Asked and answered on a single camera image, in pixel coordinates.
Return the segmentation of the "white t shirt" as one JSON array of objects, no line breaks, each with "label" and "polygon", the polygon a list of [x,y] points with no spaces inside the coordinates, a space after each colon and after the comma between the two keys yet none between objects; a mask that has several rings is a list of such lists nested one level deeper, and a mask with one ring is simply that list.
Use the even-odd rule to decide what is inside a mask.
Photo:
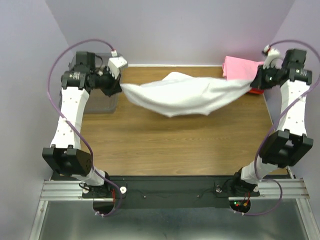
[{"label": "white t shirt", "polygon": [[171,72],[145,84],[122,83],[129,102],[166,117],[209,115],[251,90],[250,79],[192,77]]}]

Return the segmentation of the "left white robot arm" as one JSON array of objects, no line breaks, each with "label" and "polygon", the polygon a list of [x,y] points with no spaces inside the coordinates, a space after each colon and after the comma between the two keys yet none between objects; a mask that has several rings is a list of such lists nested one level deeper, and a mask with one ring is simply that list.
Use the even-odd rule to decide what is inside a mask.
[{"label": "left white robot arm", "polygon": [[92,188],[110,188],[109,175],[94,166],[93,151],[81,149],[85,142],[81,128],[91,91],[101,90],[110,98],[120,93],[121,70],[127,64],[116,50],[107,58],[88,51],[76,52],[69,69],[61,76],[55,135],[50,146],[42,150],[43,159],[54,172],[76,178]]}]

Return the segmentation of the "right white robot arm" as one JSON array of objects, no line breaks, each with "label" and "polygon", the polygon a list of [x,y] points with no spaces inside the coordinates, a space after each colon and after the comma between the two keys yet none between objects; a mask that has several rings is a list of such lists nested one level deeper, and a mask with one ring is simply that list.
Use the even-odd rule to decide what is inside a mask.
[{"label": "right white robot arm", "polygon": [[251,87],[260,90],[278,86],[281,110],[278,121],[262,141],[256,158],[234,175],[234,184],[253,187],[260,179],[277,169],[294,166],[312,147],[307,136],[305,109],[313,74],[305,69],[307,52],[293,48],[286,51],[281,67],[276,67],[280,52],[266,46],[265,61],[258,67]]}]

